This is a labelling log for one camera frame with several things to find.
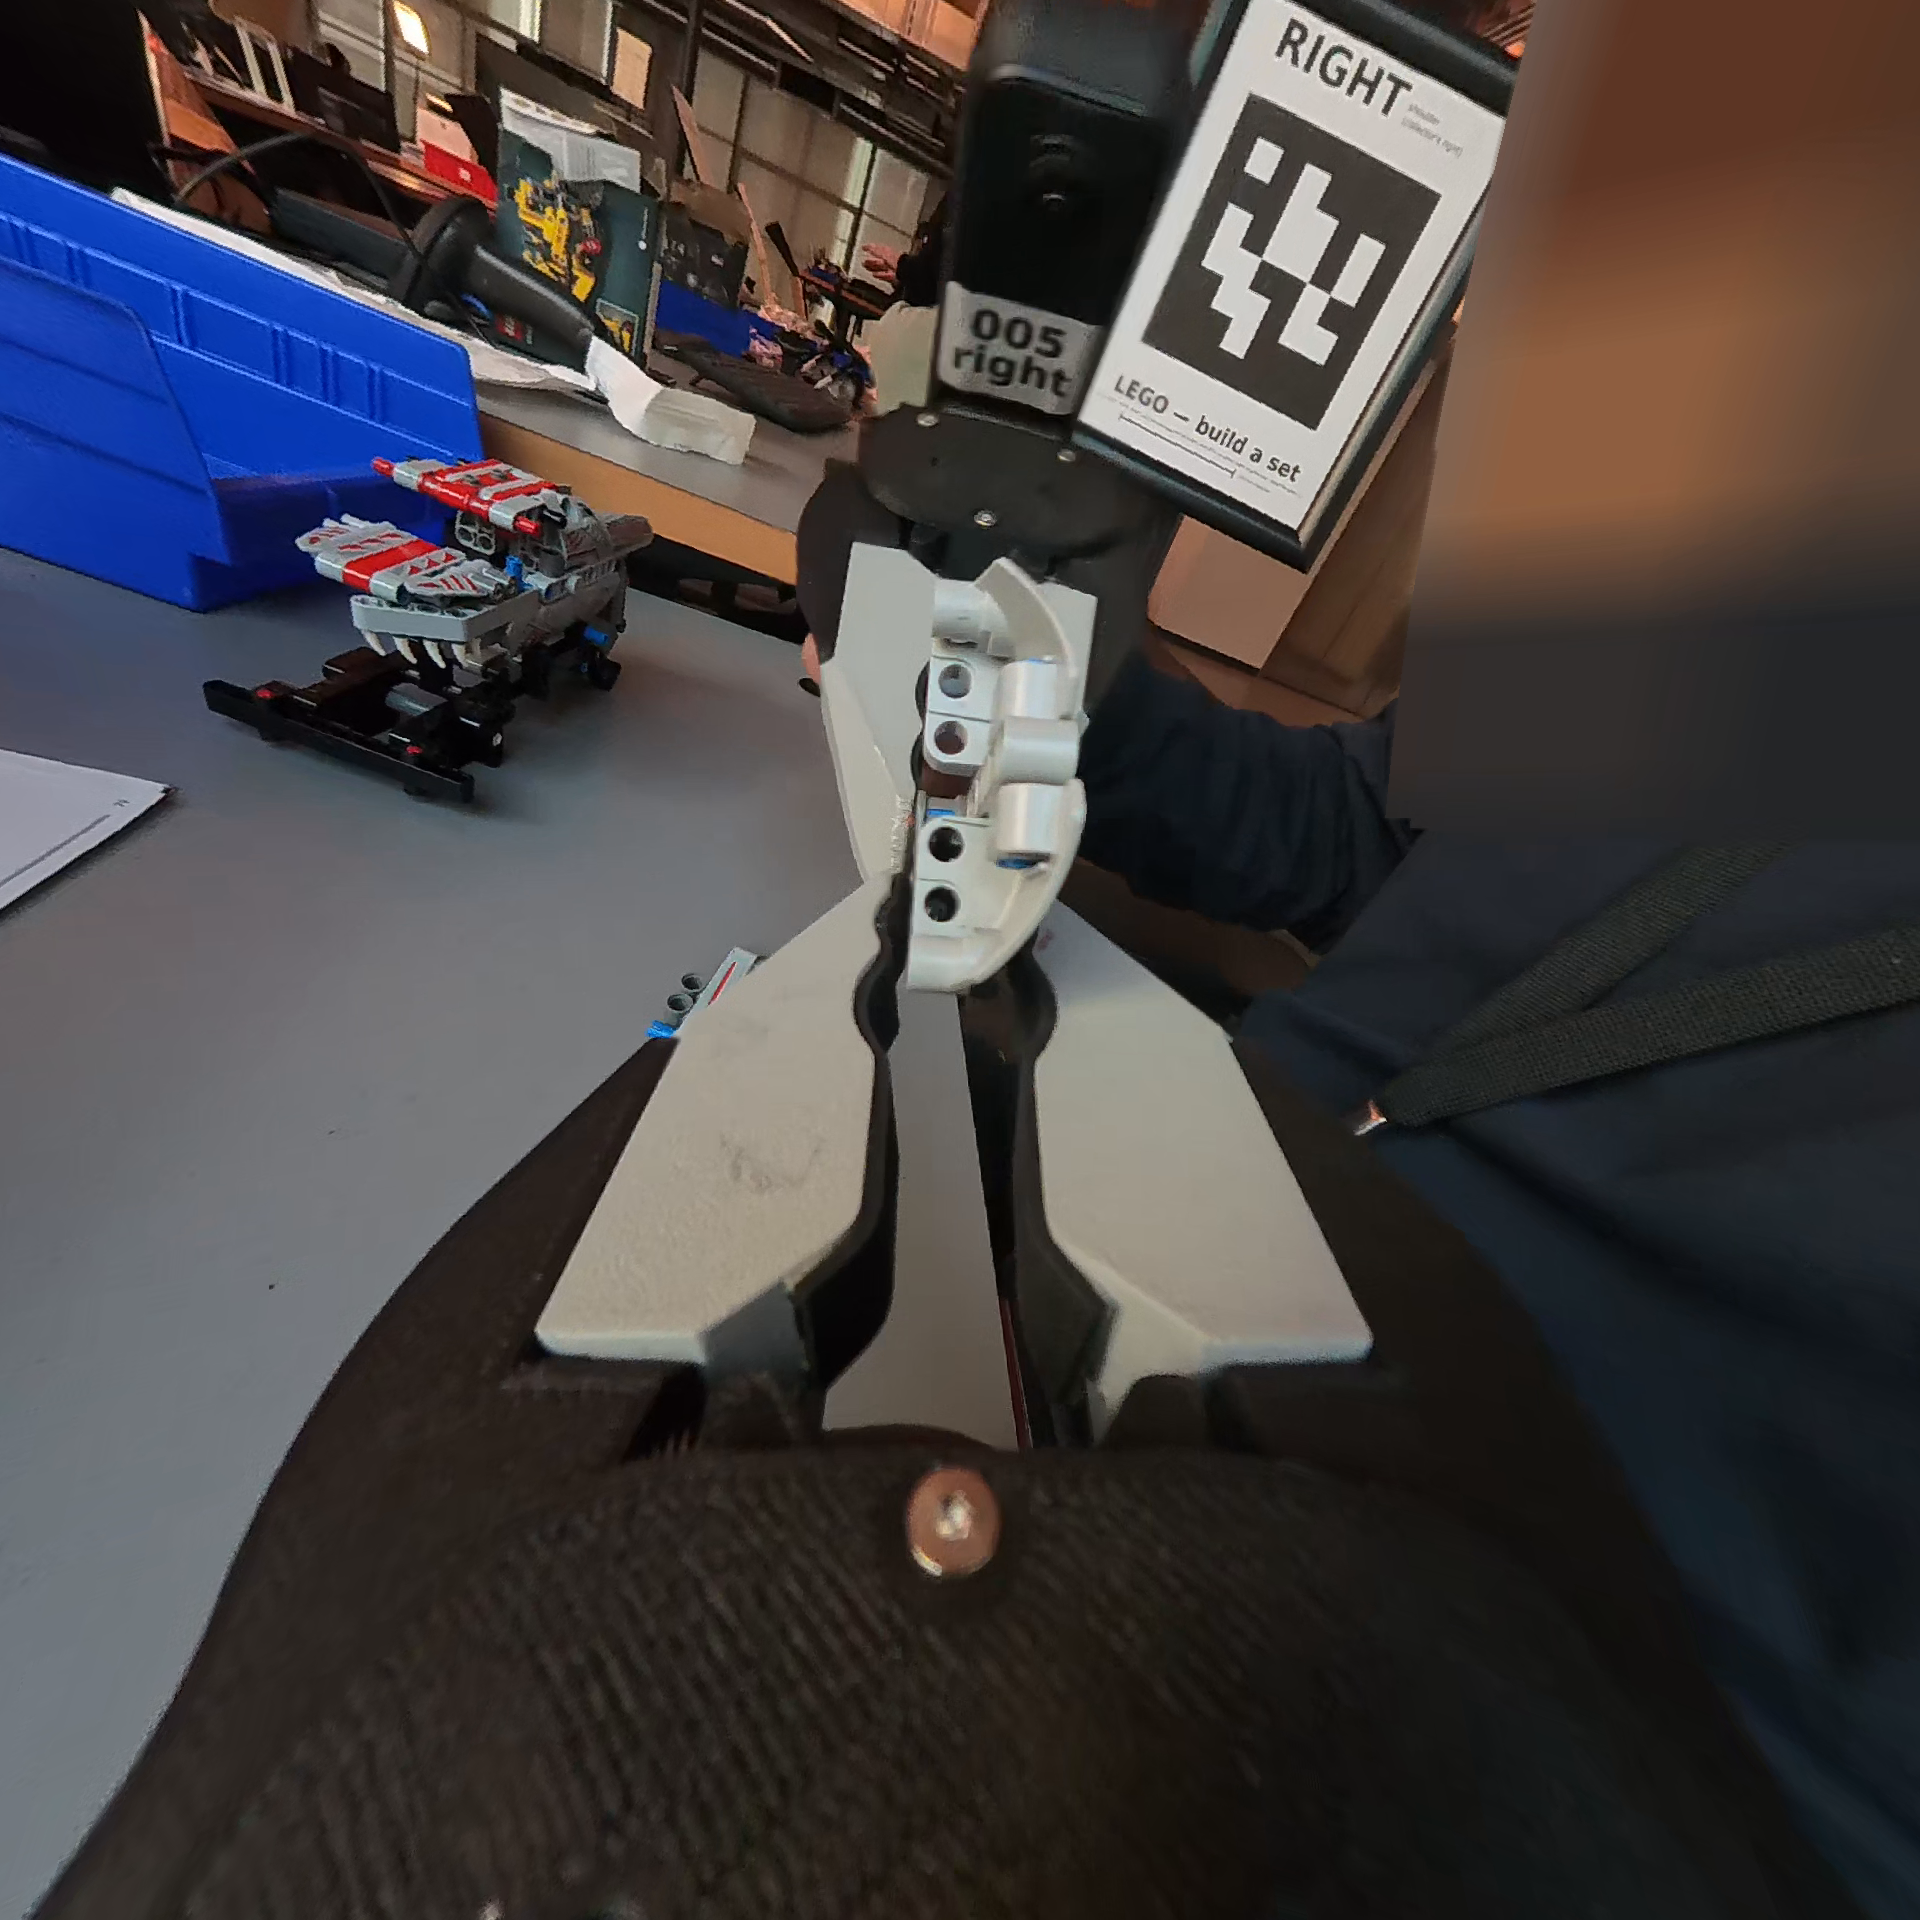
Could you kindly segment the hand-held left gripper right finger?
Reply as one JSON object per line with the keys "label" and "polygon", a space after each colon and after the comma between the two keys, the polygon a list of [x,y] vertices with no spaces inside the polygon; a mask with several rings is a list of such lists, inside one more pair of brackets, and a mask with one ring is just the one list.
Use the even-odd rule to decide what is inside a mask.
{"label": "hand-held left gripper right finger", "polygon": [[1041,1438],[1095,1443],[1150,1379],[1372,1358],[1221,1023],[1074,912],[967,1012],[999,1071],[1002,1278]]}

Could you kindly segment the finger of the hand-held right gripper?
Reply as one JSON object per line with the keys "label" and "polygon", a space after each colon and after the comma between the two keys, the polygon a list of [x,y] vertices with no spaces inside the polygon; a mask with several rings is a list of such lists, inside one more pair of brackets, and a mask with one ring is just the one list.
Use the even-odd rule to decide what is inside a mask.
{"label": "finger of the hand-held right gripper", "polygon": [[935,575],[909,552],[855,544],[831,654],[822,659],[822,727],[858,876],[900,870],[918,796],[916,698],[931,655]]}

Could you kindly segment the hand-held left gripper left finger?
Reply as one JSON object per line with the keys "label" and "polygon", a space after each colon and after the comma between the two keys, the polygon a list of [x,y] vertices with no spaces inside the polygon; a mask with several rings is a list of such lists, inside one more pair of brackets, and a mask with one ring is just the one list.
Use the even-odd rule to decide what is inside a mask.
{"label": "hand-held left gripper left finger", "polygon": [[647,1046],[542,1356],[766,1381],[822,1422],[897,1292],[899,931],[899,882],[866,880]]}

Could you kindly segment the grey lego beam blue pins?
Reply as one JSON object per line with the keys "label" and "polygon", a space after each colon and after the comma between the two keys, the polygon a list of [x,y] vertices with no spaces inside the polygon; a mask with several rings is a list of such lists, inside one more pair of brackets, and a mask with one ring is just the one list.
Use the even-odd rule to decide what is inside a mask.
{"label": "grey lego beam blue pins", "polygon": [[660,1015],[650,1021],[647,1039],[674,1039],[682,1028],[706,1006],[718,1002],[732,986],[761,965],[761,952],[733,947],[703,973],[684,973],[679,988],[666,996]]}

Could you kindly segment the grey red lego body assembly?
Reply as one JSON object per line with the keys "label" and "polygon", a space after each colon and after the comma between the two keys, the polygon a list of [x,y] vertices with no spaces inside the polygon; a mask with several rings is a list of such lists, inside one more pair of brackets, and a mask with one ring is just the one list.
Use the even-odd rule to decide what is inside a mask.
{"label": "grey red lego body assembly", "polygon": [[903,986],[963,995],[1036,936],[1078,851],[1098,600],[1002,557],[931,600]]}

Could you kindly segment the person's right forearm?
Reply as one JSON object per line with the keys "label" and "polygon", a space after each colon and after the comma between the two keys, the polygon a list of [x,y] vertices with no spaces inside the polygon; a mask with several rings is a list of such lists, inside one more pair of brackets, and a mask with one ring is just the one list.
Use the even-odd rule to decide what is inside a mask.
{"label": "person's right forearm", "polygon": [[1082,856],[1143,900],[1324,951],[1412,851],[1388,811],[1396,707],[1289,727],[1132,655],[1090,710]]}

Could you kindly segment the grey red black lego vehicle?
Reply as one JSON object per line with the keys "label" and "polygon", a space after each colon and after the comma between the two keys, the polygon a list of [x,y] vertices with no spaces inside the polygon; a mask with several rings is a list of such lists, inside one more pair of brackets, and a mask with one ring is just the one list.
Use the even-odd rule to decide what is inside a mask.
{"label": "grey red black lego vehicle", "polygon": [[299,534],[317,575],[349,590],[358,643],[301,685],[209,679],[204,703],[262,741],[388,775],[412,797],[468,805],[474,765],[500,765],[522,700],[547,698],[558,677],[617,683],[631,559],[654,525],[498,460],[422,455],[372,470],[437,508],[439,534],[349,512]]}

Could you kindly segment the green yellow lego box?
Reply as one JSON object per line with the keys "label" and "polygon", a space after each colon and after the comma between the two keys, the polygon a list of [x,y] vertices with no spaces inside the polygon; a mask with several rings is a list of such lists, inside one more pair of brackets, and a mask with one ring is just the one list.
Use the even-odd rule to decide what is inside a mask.
{"label": "green yellow lego box", "polygon": [[598,339],[645,367],[666,216],[643,155],[573,127],[506,123],[495,158],[494,252],[558,286]]}

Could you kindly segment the brown cardboard box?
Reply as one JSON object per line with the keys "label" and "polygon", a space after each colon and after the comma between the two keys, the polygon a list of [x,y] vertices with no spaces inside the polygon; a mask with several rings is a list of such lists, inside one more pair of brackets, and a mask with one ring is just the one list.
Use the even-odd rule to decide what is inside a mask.
{"label": "brown cardboard box", "polygon": [[1186,519],[1150,615],[1186,648],[1245,677],[1374,716],[1401,692],[1425,524],[1427,508],[1357,512],[1324,557],[1298,571]]}

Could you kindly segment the black keyboard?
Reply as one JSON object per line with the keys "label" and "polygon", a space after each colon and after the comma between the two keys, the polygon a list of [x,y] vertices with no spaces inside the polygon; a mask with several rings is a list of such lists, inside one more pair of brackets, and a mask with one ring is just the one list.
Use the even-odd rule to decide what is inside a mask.
{"label": "black keyboard", "polygon": [[759,420],[799,436],[822,436],[850,424],[855,406],[797,374],[778,373],[747,356],[719,351],[695,334],[657,335],[657,350],[692,373],[698,384],[732,400]]}

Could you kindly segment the crumpled white tissue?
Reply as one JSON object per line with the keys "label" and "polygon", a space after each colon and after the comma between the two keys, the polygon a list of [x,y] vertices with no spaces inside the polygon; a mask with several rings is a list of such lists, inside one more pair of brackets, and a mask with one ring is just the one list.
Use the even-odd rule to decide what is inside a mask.
{"label": "crumpled white tissue", "polygon": [[666,450],[684,450],[724,466],[742,466],[754,415],[710,396],[654,379],[609,340],[593,339],[583,371],[622,430]]}

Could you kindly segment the black barcode scanner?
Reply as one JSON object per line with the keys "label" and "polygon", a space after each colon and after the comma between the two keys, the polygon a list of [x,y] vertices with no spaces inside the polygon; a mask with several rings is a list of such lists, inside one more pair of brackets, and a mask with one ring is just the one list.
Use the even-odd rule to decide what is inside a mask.
{"label": "black barcode scanner", "polygon": [[434,301],[474,300],[491,312],[526,322],[559,355],[588,366],[593,318],[554,279],[526,270],[489,244],[494,214],[468,196],[445,196],[403,236],[399,260],[386,279],[390,300],[425,312]]}

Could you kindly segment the white paper sheet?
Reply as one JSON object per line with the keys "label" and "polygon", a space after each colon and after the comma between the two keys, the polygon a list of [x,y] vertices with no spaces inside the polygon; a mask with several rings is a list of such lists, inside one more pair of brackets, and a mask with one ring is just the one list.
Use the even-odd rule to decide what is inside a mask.
{"label": "white paper sheet", "polygon": [[3,750],[3,912],[172,799],[174,786]]}

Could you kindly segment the blue plastic storage bin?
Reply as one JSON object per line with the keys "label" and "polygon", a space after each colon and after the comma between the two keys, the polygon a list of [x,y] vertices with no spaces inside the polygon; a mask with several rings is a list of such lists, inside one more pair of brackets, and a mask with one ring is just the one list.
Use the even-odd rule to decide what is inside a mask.
{"label": "blue plastic storage bin", "polygon": [[193,611],[307,586],[325,519],[483,455],[467,347],[196,222],[3,162],[3,544]]}

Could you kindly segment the background storage shelving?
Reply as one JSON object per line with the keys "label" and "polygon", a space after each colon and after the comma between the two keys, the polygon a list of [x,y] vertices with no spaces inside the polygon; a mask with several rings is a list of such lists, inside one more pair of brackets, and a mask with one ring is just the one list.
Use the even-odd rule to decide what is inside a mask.
{"label": "background storage shelving", "polygon": [[145,4],[141,14],[231,133],[321,127],[425,199],[491,206],[494,123],[475,106],[468,4]]}

